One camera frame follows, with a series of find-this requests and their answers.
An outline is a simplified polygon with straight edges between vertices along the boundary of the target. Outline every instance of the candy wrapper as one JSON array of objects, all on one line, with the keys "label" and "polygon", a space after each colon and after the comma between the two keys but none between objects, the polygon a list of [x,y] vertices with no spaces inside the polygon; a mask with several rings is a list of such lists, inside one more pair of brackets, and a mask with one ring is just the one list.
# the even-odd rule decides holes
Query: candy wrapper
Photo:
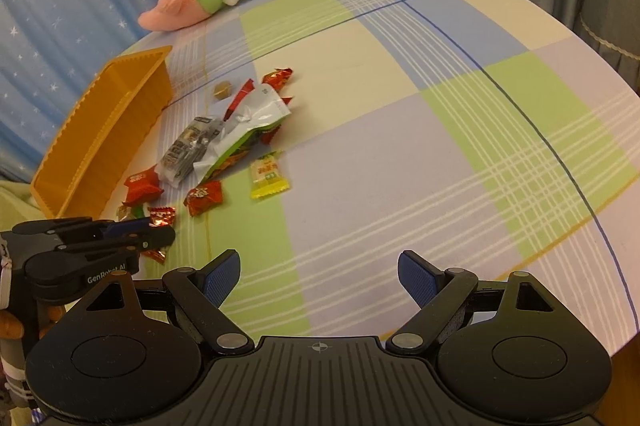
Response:
[{"label": "candy wrapper", "polygon": [[286,104],[270,85],[249,92],[219,135],[211,140],[202,160],[194,163],[198,181],[215,177],[238,162],[258,142],[261,132],[273,130],[289,114]]},{"label": "candy wrapper", "polygon": [[118,210],[116,211],[116,221],[117,222],[122,222],[122,221],[132,221],[134,219],[141,219],[145,216],[145,210],[142,207],[142,205],[140,206],[133,206],[132,208],[130,208],[129,206],[119,206]]},{"label": "candy wrapper", "polygon": [[[173,226],[175,222],[175,208],[171,207],[159,207],[148,208],[149,218],[151,218],[150,226]],[[166,260],[166,251],[164,247],[161,249],[150,249],[148,251],[142,251],[140,255],[149,257],[156,260],[158,263],[164,264]]]},{"label": "candy wrapper", "polygon": [[280,173],[276,155],[277,152],[267,153],[252,162],[249,167],[252,181],[252,199],[260,199],[289,189],[289,181]]},{"label": "candy wrapper", "polygon": [[280,92],[292,74],[293,71],[291,69],[276,69],[269,74],[265,74],[262,77],[262,83],[267,83],[271,85],[276,92]]},{"label": "candy wrapper", "polygon": [[161,196],[164,190],[160,188],[160,180],[154,168],[152,166],[148,170],[131,175],[124,181],[124,186],[129,188],[127,198],[122,203],[124,206],[139,206]]},{"label": "candy wrapper", "polygon": [[231,114],[233,114],[236,108],[238,108],[238,105],[242,100],[244,100],[244,97],[254,89],[254,81],[252,79],[244,82],[244,85],[242,85],[242,88],[238,91],[238,94],[236,94],[236,96],[231,100],[231,103],[229,103],[229,107],[226,110],[223,121],[226,121],[231,117]]},{"label": "candy wrapper", "polygon": [[211,180],[189,190],[183,204],[189,209],[189,215],[195,217],[220,203],[222,203],[222,186],[220,181]]},{"label": "candy wrapper", "polygon": [[218,135],[221,128],[222,121],[219,119],[196,117],[162,156],[157,166],[159,178],[178,188],[180,181],[193,169],[193,163],[202,158],[210,140]]}]

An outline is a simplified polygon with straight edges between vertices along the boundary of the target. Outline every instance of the green square pattern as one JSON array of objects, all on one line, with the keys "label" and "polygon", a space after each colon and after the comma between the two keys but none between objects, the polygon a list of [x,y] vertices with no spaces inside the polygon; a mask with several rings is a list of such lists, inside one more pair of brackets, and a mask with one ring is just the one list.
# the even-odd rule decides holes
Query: green square pattern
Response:
[{"label": "green square pattern", "polygon": [[271,0],[240,15],[253,59],[352,18],[338,0]]},{"label": "green square pattern", "polygon": [[[525,64],[514,66],[505,73],[519,81]],[[537,79],[540,92],[552,92],[543,81],[563,85],[551,70],[544,74],[544,80]],[[499,72],[497,76],[502,83]],[[562,103],[580,103],[569,90],[566,93]],[[555,156],[481,72],[447,80],[423,90],[422,96],[481,177],[524,260],[552,247],[590,217]],[[555,106],[525,110],[536,122],[555,111]]]},{"label": "green square pattern", "polygon": [[486,70],[540,129],[594,211],[637,177],[602,122],[535,54],[527,52]]},{"label": "green square pattern", "polygon": [[280,196],[252,200],[250,184],[247,169],[224,178],[225,202],[196,217],[177,201],[176,241],[166,263],[145,259],[145,267],[149,278],[161,278],[182,265],[199,269],[226,249],[235,249],[241,277],[221,309],[257,341],[264,334],[287,336],[310,325]]}]

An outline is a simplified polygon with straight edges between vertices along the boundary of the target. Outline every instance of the red candy wrapper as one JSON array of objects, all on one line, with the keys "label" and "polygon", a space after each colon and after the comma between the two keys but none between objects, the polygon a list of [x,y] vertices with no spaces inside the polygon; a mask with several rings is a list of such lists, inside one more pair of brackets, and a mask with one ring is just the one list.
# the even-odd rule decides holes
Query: red candy wrapper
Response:
[{"label": "red candy wrapper", "polygon": [[[292,99],[293,98],[283,98],[282,101],[284,101],[284,104],[288,106]],[[263,142],[265,145],[269,145],[271,143],[271,140],[273,139],[273,136],[276,135],[276,132],[278,132],[281,126],[282,125],[278,125],[277,127],[270,130],[269,132],[265,132],[263,135],[261,135],[260,136],[261,142]]]},{"label": "red candy wrapper", "polygon": [[238,94],[236,94],[236,97],[229,104],[229,108],[226,110],[225,117],[223,117],[223,119],[222,119],[223,121],[226,121],[231,117],[231,114],[234,113],[234,111],[236,110],[236,107],[238,107],[238,105],[244,99],[244,97],[249,92],[254,90],[254,88],[255,88],[254,87],[254,81],[252,79],[248,79],[246,82],[244,82],[244,85],[242,85],[242,88],[240,89],[240,92],[238,92]]},{"label": "red candy wrapper", "polygon": [[189,209],[189,215],[195,217],[207,211],[210,207],[222,202],[222,186],[220,181],[206,181],[189,190],[184,205]]},{"label": "red candy wrapper", "polygon": [[262,77],[262,83],[268,83],[276,92],[280,92],[293,74],[291,69],[276,69]]},{"label": "red candy wrapper", "polygon": [[[150,226],[173,226],[175,222],[175,208],[169,206],[159,208],[149,208],[149,218],[151,218]],[[162,249],[149,249],[142,251],[140,255],[156,260],[156,262],[164,265],[166,260],[166,252]]]},{"label": "red candy wrapper", "polygon": [[156,174],[155,166],[131,175],[124,181],[124,186],[129,188],[127,199],[122,203],[125,206],[138,206],[145,202],[151,202],[164,192],[160,188],[160,180]]},{"label": "red candy wrapper", "polygon": [[159,208],[148,208],[151,226],[173,226],[175,222],[175,208],[163,206]]}]

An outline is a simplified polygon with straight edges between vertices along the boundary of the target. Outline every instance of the yellow basket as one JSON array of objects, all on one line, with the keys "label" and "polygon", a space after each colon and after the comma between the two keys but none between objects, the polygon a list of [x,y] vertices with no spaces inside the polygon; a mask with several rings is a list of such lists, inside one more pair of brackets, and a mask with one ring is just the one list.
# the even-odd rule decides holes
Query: yellow basket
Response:
[{"label": "yellow basket", "polygon": [[126,167],[171,101],[171,46],[106,63],[69,114],[31,182],[47,218],[97,219]]}]

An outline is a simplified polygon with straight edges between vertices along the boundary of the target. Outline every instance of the blue line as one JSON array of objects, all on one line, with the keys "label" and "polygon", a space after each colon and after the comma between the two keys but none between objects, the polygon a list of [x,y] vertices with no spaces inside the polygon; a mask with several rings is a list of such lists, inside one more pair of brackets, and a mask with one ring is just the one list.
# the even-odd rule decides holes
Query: blue line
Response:
[{"label": "blue line", "polygon": [[418,16],[420,16],[425,21],[427,21],[429,24],[431,24],[440,33],[442,33],[443,36],[445,36],[453,45],[455,45],[458,49],[460,49],[460,51],[463,52],[466,55],[466,57],[468,57],[469,60],[471,60],[478,67],[478,69],[480,69],[482,71],[482,73],[489,79],[489,81],[492,84],[494,84],[494,86],[509,100],[511,105],[513,105],[513,107],[520,113],[520,115],[522,115],[522,117],[525,118],[527,123],[531,126],[531,128],[533,128],[533,130],[536,132],[538,137],[540,139],[542,139],[542,141],[545,143],[546,147],[554,155],[554,157],[559,162],[559,164],[562,167],[562,169],[564,170],[564,172],[567,174],[567,177],[571,180],[571,182],[574,185],[576,191],[580,195],[580,198],[582,199],[582,202],[584,202],[585,206],[587,206],[587,209],[589,210],[589,213],[591,214],[591,218],[593,218],[593,221],[595,222],[596,227],[598,228],[598,231],[602,235],[602,238],[603,238],[605,244],[607,245],[607,249],[609,249],[609,252],[611,254],[611,258],[613,259],[613,262],[616,265],[616,270],[618,271],[618,275],[620,276],[620,281],[622,282],[622,285],[625,288],[626,299],[629,301],[629,307],[631,307],[631,312],[634,315],[634,321],[636,322],[636,332],[640,331],[640,324],[638,323],[638,313],[636,312],[636,307],[635,307],[634,302],[633,302],[633,300],[631,298],[631,293],[629,292],[629,286],[626,283],[625,276],[622,273],[622,268],[620,267],[620,262],[618,262],[618,257],[616,256],[616,254],[615,254],[615,252],[613,250],[613,247],[611,246],[611,243],[609,242],[609,238],[607,237],[607,234],[605,233],[604,229],[602,228],[602,225],[600,224],[600,220],[598,219],[595,211],[593,211],[593,208],[591,207],[591,204],[589,204],[589,201],[587,200],[587,197],[584,195],[584,193],[582,192],[582,190],[578,186],[577,181],[575,180],[574,176],[569,171],[569,168],[567,167],[567,165],[564,164],[564,161],[562,161],[562,159],[560,159],[560,156],[555,151],[554,147],[551,146],[551,143],[549,143],[548,139],[546,139],[546,137],[542,134],[542,132],[540,132],[540,129],[535,125],[535,123],[530,119],[530,117],[527,116],[527,114],[524,113],[524,111],[519,107],[519,105],[515,102],[515,100],[513,98],[511,98],[511,96],[507,93],[507,91],[505,91],[502,88],[502,86],[500,86],[500,84],[496,80],[494,80],[494,78],[491,76],[491,74],[489,74],[486,70],[484,70],[484,67],[482,67],[481,64],[479,64],[478,61],[475,60],[475,58],[473,58],[465,49],[463,49],[455,40],[453,40],[452,37],[450,37],[442,29],[440,29],[436,24],[434,24],[425,15],[423,15],[421,12],[419,12],[413,6],[408,4],[405,0],[401,0],[401,1],[406,7],[408,7],[410,10],[412,10]]},{"label": "blue line", "polygon": [[[309,36],[313,36],[314,34],[318,34],[319,32],[325,31],[326,29],[331,29],[331,28],[334,28],[335,26],[340,26],[341,24],[344,24],[345,22],[350,22],[352,20],[360,18],[361,16],[369,15],[369,13],[375,13],[376,11],[382,10],[384,8],[388,8],[389,6],[395,6],[396,4],[401,4],[402,2],[405,2],[405,0],[396,0],[395,2],[391,2],[389,4],[385,4],[384,6],[379,6],[377,8],[372,9],[372,10],[369,10],[368,12],[364,12],[364,13],[359,13],[357,15],[353,15],[351,18],[348,18],[347,20],[342,20],[340,22],[336,22],[335,24],[332,24],[332,25],[327,26],[325,28],[318,29],[317,31],[314,31],[314,32],[310,32],[309,34],[305,34],[303,37],[297,39],[296,42],[299,42],[300,40],[303,40],[303,39],[305,39],[305,38],[307,38]],[[215,80],[217,80],[219,78],[222,78],[225,74],[229,74],[230,72],[233,72],[234,70],[239,69],[240,67],[243,67],[245,65],[249,65],[252,61],[258,60],[258,58],[262,58],[263,56],[267,56],[270,52],[277,51],[277,50],[282,49],[283,47],[287,47],[287,45],[290,45],[290,44],[293,44],[293,43],[294,42],[289,42],[289,44],[284,44],[284,45],[282,45],[280,47],[276,47],[275,49],[272,49],[272,50],[270,50],[270,51],[268,51],[268,52],[266,52],[266,53],[264,53],[264,54],[262,54],[260,56],[257,56],[256,58],[251,58],[251,60],[247,60],[247,61],[245,61],[245,62],[243,62],[243,63],[241,63],[239,65],[236,65],[235,67],[231,67],[231,69],[229,69],[229,70],[227,70],[227,71],[225,71],[223,73],[217,74],[216,76],[212,77],[212,79],[207,80],[206,82],[204,82],[202,85],[199,85],[196,88],[194,88],[193,90],[187,92],[186,94],[183,94],[179,98],[176,98],[174,101],[169,103],[164,109],[169,108],[174,103],[177,103],[181,99],[186,98],[188,95],[193,94],[198,89],[202,89],[206,85],[210,84],[212,81],[215,81]]]}]

